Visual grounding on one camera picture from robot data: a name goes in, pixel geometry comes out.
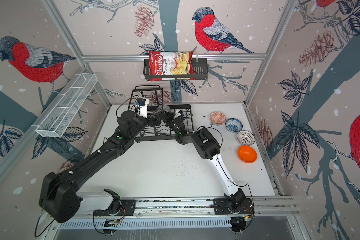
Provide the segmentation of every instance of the orange patterned bowl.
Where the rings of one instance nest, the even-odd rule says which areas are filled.
[[[257,160],[257,153],[253,149],[253,147],[249,147],[246,145],[241,146],[238,150],[238,154],[239,154],[241,161],[246,162],[246,163],[252,163]]]
[[[222,125],[226,121],[226,117],[223,113],[220,112],[213,112],[209,116],[209,119],[211,120],[211,123],[213,125]]]

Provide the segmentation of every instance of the bird head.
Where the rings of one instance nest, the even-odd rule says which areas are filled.
[[[5,36],[0,39],[0,60],[14,61],[14,55],[12,53],[12,47],[19,43],[19,39],[12,36]]]
[[[199,9],[196,10],[196,12],[194,12],[192,20],[196,20],[197,23],[200,23],[201,20],[206,16],[206,15],[213,15],[214,12],[210,7],[201,7]]]

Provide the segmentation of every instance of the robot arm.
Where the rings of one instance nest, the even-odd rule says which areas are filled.
[[[159,126],[163,120],[175,132],[180,144],[193,143],[203,159],[209,159],[216,174],[220,176],[229,211],[239,212],[245,200],[226,169],[220,155],[220,146],[213,135],[204,127],[194,133],[187,133],[182,118],[176,114],[161,111],[154,116],[146,115],[146,108],[139,106],[139,115],[125,111],[117,119],[119,127],[115,133],[95,152],[77,165],[43,179],[39,206],[44,208],[57,222],[63,223],[77,212],[109,209],[116,213],[120,208],[120,197],[111,190],[102,193],[79,193],[81,186],[110,161],[124,154],[134,143],[134,138],[147,126]]]

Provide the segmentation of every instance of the white wire basket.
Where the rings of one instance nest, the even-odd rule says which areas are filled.
[[[62,137],[77,111],[97,83],[95,74],[79,74],[68,91],[36,130],[42,137]]]
[[[254,144],[254,135],[251,132],[248,132],[246,130],[242,130],[242,131],[237,133],[237,140],[242,145],[249,146],[249,145]]]

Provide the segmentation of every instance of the bird beak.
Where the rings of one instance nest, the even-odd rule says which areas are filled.
[[[3,53],[0,53],[0,60],[4,61]]]

